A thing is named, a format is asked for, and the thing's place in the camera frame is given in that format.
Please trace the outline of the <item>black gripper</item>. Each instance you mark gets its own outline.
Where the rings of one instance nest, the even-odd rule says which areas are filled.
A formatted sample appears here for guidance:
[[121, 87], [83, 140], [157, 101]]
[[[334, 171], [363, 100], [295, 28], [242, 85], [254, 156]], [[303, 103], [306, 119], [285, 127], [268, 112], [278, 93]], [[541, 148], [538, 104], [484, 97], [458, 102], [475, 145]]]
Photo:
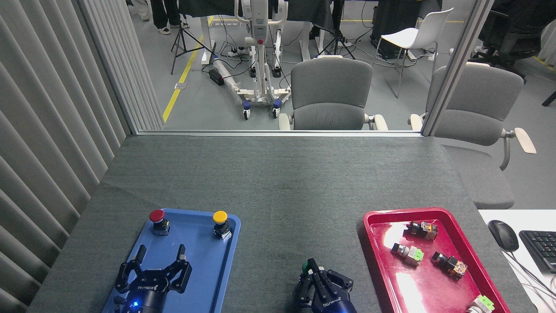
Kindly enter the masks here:
[[[302, 266], [297, 301], [304, 304], [304, 308], [310, 308], [313, 313], [356, 313], [349, 294], [353, 284], [353, 279], [335, 270], [318, 267], [316, 261], [309, 258]], [[309, 291], [312, 287], [319, 293], [319, 297], [314, 293], [311, 300]]]
[[[141, 269], [146, 254], [141, 244], [135, 258], [120, 265], [114, 287], [120, 294], [128, 292], [129, 313], [161, 313], [170, 290], [184, 293], [192, 272], [186, 260], [185, 245], [180, 244], [175, 261], [163, 270]], [[129, 274], [134, 271], [136, 278], [129, 283]]]

